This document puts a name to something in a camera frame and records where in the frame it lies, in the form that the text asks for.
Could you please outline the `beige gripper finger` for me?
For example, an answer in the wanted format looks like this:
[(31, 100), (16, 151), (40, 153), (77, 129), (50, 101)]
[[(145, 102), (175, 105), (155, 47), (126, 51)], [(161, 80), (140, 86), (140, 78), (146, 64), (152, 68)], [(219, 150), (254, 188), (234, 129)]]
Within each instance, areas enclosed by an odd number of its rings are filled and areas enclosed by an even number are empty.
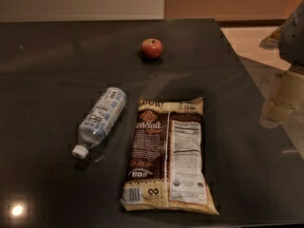
[(277, 79), (275, 103), (289, 108), (298, 107), (304, 101), (304, 67), (291, 66), (278, 74)]
[(265, 128), (280, 126), (293, 110), (284, 105), (276, 104), (272, 99), (267, 99), (262, 107), (259, 123)]

